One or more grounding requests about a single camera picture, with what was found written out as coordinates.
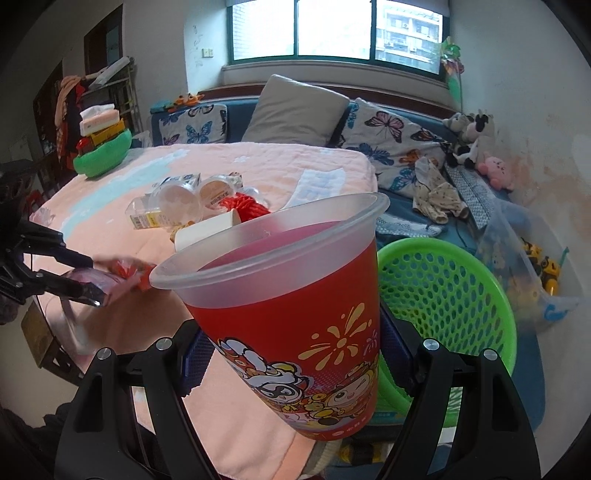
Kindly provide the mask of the red snack wrapper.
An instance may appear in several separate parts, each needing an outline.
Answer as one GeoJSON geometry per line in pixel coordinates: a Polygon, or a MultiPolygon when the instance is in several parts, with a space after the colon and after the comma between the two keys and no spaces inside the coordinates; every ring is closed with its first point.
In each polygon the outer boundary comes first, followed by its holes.
{"type": "Polygon", "coordinates": [[[71,300],[103,307],[129,292],[149,290],[149,275],[154,268],[155,264],[132,257],[98,258],[92,267],[74,268],[63,277],[82,286],[82,295],[71,296],[71,300]]]}

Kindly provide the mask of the clear plastic jar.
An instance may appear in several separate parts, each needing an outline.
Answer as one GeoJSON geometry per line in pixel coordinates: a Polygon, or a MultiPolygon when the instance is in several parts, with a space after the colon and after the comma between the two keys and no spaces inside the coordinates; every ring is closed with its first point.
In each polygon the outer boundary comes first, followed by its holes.
{"type": "Polygon", "coordinates": [[[171,225],[184,225],[201,220],[201,207],[197,198],[200,178],[185,175],[169,177],[149,194],[161,214],[171,225]]]}

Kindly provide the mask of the red mesh net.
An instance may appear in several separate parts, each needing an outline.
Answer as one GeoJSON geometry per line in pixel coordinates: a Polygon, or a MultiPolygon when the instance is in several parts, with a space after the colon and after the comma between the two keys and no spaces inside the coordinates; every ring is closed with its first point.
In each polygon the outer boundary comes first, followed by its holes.
{"type": "Polygon", "coordinates": [[[239,192],[224,198],[219,205],[228,211],[235,210],[242,222],[270,214],[269,208],[257,202],[252,196],[239,192]]]}

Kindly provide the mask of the red printed plastic cup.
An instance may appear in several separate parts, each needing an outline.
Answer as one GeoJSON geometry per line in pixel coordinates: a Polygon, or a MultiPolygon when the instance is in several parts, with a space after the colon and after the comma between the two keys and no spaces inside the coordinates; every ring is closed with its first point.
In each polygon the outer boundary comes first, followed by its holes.
{"type": "Polygon", "coordinates": [[[242,381],[305,437],[332,441],[372,417],[380,314],[381,193],[335,196],[246,221],[150,274],[174,292],[242,381]]]}

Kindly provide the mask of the white milk carton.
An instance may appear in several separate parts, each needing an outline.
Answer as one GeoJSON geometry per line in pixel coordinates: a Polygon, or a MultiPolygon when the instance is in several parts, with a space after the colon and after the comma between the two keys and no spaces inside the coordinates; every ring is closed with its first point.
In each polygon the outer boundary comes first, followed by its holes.
{"type": "Polygon", "coordinates": [[[162,226],[160,214],[159,207],[149,195],[134,198],[125,210],[125,215],[136,230],[160,228],[162,226]]]}

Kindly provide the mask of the clear dome lid cup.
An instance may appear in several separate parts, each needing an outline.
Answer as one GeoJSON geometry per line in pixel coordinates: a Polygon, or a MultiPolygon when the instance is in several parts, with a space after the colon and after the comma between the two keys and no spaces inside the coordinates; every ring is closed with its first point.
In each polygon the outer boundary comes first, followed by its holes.
{"type": "Polygon", "coordinates": [[[197,198],[201,207],[201,219],[205,220],[225,213],[228,208],[221,202],[242,188],[242,175],[231,172],[229,175],[212,175],[203,180],[197,189],[197,198]]]}

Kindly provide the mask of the green plastic mesh basket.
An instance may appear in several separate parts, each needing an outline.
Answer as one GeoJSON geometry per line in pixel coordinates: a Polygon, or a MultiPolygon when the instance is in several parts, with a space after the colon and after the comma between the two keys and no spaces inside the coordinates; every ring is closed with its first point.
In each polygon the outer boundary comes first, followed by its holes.
{"type": "Polygon", "coordinates": [[[408,238],[378,251],[379,292],[394,317],[448,350],[495,350],[513,372],[517,327],[509,299],[489,269],[464,249],[408,238]]]}

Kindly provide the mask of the yellow toy truck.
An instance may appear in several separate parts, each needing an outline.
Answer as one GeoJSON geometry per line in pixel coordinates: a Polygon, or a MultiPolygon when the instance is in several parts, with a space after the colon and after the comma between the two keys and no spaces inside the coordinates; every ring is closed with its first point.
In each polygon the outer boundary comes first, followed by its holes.
{"type": "Polygon", "coordinates": [[[521,238],[523,249],[529,259],[535,273],[539,277],[544,290],[551,296],[559,294],[560,264],[545,255],[543,249],[537,244],[521,238]]]}

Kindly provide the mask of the left butterfly cushion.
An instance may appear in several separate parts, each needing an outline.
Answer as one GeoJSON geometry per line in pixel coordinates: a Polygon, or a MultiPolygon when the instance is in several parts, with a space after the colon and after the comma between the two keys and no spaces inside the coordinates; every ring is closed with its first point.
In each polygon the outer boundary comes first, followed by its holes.
{"type": "Polygon", "coordinates": [[[206,104],[167,113],[158,121],[161,144],[224,143],[228,135],[228,108],[206,104]]]}

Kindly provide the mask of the butterfly cushion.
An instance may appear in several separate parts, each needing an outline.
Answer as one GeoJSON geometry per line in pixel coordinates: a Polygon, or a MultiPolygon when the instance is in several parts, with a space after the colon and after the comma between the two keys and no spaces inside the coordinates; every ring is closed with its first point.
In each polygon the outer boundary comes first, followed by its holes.
{"type": "Polygon", "coordinates": [[[161,144],[224,143],[228,135],[228,108],[206,104],[167,113],[158,121],[161,144]]]}
{"type": "Polygon", "coordinates": [[[415,164],[425,157],[441,168],[449,142],[412,120],[358,98],[349,110],[339,147],[365,155],[381,189],[411,198],[415,164]]]}

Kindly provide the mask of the blue patterned cloth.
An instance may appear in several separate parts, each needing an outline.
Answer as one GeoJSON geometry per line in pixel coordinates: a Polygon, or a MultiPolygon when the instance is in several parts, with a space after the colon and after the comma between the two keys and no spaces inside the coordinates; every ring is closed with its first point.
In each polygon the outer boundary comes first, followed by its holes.
{"type": "Polygon", "coordinates": [[[480,231],[486,228],[495,211],[495,195],[486,181],[476,171],[466,169],[463,165],[446,165],[445,170],[468,206],[476,229],[480,231]]]}

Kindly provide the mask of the patterned baby clothes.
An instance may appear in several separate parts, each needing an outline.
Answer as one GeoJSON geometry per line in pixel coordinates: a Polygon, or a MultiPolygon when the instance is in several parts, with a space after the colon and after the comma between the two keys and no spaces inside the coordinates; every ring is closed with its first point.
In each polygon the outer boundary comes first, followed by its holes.
{"type": "Polygon", "coordinates": [[[413,209],[436,224],[445,225],[449,217],[466,219],[469,209],[455,186],[449,183],[433,159],[415,162],[413,209]]]}

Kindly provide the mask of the grey pillow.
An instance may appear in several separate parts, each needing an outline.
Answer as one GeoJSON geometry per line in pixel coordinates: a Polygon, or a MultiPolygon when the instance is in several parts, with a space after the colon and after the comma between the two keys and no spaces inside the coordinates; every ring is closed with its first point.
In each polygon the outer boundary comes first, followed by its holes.
{"type": "Polygon", "coordinates": [[[273,74],[242,142],[325,147],[348,107],[349,98],[341,93],[273,74]]]}

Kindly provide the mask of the right butterfly cushion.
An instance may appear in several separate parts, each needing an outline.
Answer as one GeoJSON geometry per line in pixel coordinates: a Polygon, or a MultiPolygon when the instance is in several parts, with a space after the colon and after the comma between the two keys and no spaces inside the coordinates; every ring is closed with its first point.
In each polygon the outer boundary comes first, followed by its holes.
{"type": "Polygon", "coordinates": [[[415,164],[425,157],[441,168],[449,142],[412,120],[358,98],[349,110],[339,147],[365,155],[381,189],[411,198],[415,164]]]}

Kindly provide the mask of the colourful pinwheel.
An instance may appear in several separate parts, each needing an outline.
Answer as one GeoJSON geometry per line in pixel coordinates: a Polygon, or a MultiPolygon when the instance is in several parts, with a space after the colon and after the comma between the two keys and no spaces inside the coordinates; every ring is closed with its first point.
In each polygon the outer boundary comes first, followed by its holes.
{"type": "Polygon", "coordinates": [[[464,65],[461,48],[448,36],[441,44],[441,65],[445,70],[446,84],[458,111],[463,110],[462,75],[464,65]]]}

